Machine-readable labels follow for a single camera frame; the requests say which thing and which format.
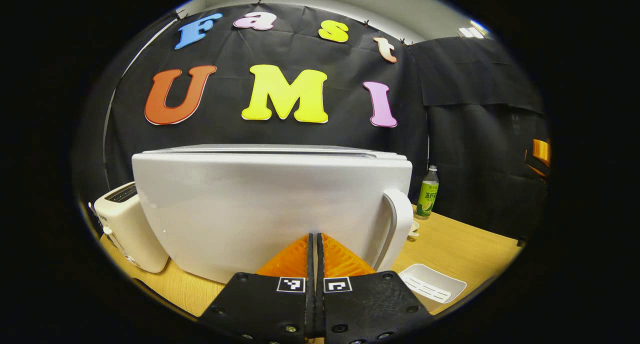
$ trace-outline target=kettle handle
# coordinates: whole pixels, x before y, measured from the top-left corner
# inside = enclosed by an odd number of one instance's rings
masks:
[[[414,208],[402,191],[387,189],[382,192],[382,197],[391,209],[391,223],[380,255],[373,266],[377,272],[391,270],[391,266],[405,244],[407,235],[411,232],[411,225],[414,223]]]

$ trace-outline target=red letter u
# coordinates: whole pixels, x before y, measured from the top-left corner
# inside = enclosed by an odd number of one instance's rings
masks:
[[[192,78],[184,101],[176,107],[167,107],[165,101],[167,100],[169,88],[171,88],[174,79],[178,78],[182,72],[179,69],[172,69],[159,72],[153,76],[153,87],[151,87],[151,92],[144,105],[144,116],[149,123],[153,125],[174,125],[192,116],[200,104],[207,78],[210,74],[216,72],[216,67],[213,65],[201,65],[191,68],[189,74]]]

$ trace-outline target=table surface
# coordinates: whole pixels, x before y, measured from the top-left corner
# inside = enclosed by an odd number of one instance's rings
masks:
[[[519,253],[517,240],[482,230],[446,216],[432,213],[420,220],[416,237],[408,237],[402,252],[391,269],[396,273],[413,264],[424,264],[457,280],[466,282],[466,289],[451,303],[464,298],[492,276],[506,269]],[[169,259],[160,273],[149,273],[130,264],[118,249],[103,235],[100,244],[110,258],[129,276],[137,278],[174,305],[199,317],[220,293],[224,284],[187,273]],[[416,294],[420,301],[427,299]]]

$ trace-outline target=black fabric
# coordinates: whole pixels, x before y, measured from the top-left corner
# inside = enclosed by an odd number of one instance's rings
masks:
[[[539,93],[497,41],[442,38],[411,52],[429,119],[429,164],[440,180],[434,211],[527,237],[547,195],[547,183],[528,166],[541,167],[533,139],[549,141]]]
[[[233,22],[250,12],[270,12],[277,16],[274,28],[259,31],[239,29]],[[179,50],[178,30],[215,13],[206,36]],[[346,43],[320,38],[318,29],[325,20],[349,27]],[[374,37],[386,37],[395,47],[397,63],[389,63],[378,51]],[[277,66],[292,83],[306,69],[327,75],[323,85],[327,123],[296,121],[291,111],[281,120],[273,111],[269,120],[245,120],[241,113],[249,106],[255,76],[251,66]],[[153,86],[153,76],[180,69],[166,105],[182,103],[190,84],[190,68],[216,66],[206,81],[198,109],[187,120],[173,125],[153,125],[144,108]],[[377,127],[371,96],[363,82],[380,82],[389,87],[388,100],[397,127]],[[274,110],[269,100],[267,107]],[[373,27],[340,14],[305,6],[285,4],[243,4],[222,7],[188,16],[172,24],[140,54],[118,85],[107,132],[107,170],[111,187],[133,180],[131,156],[195,144],[313,144],[392,151],[413,164],[409,197],[416,200],[426,171],[426,109],[422,105],[415,62],[407,47]]]
[[[169,12],[151,23],[120,50],[104,69],[86,98],[71,149],[73,188],[82,205],[95,202],[109,191],[103,166],[103,129],[109,102],[122,73],[135,55],[160,29],[176,19],[176,12]]]

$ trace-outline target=plastic bottle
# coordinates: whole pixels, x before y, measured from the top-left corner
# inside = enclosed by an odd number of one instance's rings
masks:
[[[422,180],[418,206],[414,215],[416,219],[429,219],[429,216],[432,214],[440,182],[436,171],[438,171],[438,168],[435,165],[430,165],[427,175]]]

